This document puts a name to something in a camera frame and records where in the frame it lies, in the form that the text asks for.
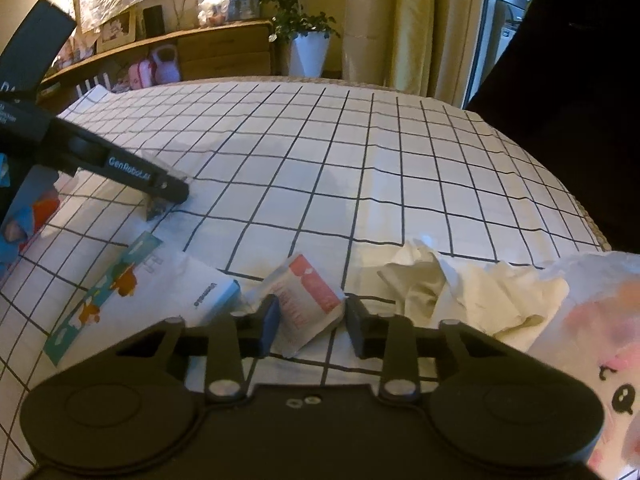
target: crumpled tissue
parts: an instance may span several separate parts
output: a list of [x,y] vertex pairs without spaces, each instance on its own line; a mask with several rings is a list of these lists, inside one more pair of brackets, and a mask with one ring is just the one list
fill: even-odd
[[378,274],[415,326],[458,319],[523,352],[569,293],[563,278],[543,280],[535,267],[450,258],[423,240],[406,243]]

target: wooden shelf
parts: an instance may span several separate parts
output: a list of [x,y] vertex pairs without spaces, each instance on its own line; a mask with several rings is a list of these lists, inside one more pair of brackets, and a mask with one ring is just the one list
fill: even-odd
[[224,30],[230,28],[238,28],[238,27],[247,27],[248,25],[267,25],[271,27],[271,22],[269,20],[251,20],[245,22],[233,22],[227,23],[225,25],[220,25],[219,27],[206,27],[206,28],[193,28],[191,30],[177,30],[176,32],[170,32],[169,34],[165,34],[164,36],[157,36],[155,38],[148,38],[147,40],[134,41],[133,43],[126,44],[124,46],[120,46],[118,48],[114,48],[112,50],[108,50],[107,52],[103,52],[101,54],[95,54],[87,59],[79,61],[73,65],[67,66],[56,72],[54,75],[49,76],[42,80],[42,85],[50,86],[59,81],[65,74],[73,72],[74,70],[81,68],[83,66],[89,66],[93,63],[98,63],[100,61],[104,61],[110,56],[114,56],[116,54],[120,54],[123,52],[127,52],[129,50],[133,50],[135,48],[139,48],[142,46],[152,46],[160,43],[167,43],[171,40],[177,40],[178,38],[185,38],[188,36],[196,36],[197,34],[201,34],[203,32],[210,32],[212,30]]

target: dark fabric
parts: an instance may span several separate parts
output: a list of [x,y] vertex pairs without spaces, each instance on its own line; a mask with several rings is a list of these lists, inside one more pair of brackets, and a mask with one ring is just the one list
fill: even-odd
[[640,253],[640,0],[533,0],[467,109]]

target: table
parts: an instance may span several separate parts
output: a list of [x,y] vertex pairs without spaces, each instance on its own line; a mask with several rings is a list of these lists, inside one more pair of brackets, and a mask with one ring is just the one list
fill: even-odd
[[[601,250],[551,173],[479,116],[430,98],[286,80],[98,87],[61,116],[194,181],[187,202],[150,223],[135,190],[84,171],[61,181],[62,207],[0,292],[2,480],[32,467],[17,412],[55,372],[46,336],[144,230],[244,290],[300,251],[374,312],[400,312],[376,269],[414,238],[450,256],[539,267]],[[433,364],[420,361],[432,389]],[[341,326],[294,359],[247,359],[244,370],[251,384],[376,388],[381,364],[357,359]]]

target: green leaves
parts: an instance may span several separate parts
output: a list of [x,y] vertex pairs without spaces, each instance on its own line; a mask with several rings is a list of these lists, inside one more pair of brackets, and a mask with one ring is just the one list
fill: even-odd
[[276,5],[273,25],[276,37],[281,40],[290,41],[297,35],[308,36],[310,32],[324,32],[326,38],[335,34],[340,38],[340,34],[329,25],[329,23],[335,23],[335,18],[327,16],[325,12],[320,12],[319,16],[310,16],[302,12],[302,6],[298,0],[261,0],[261,2],[265,4],[273,2]]

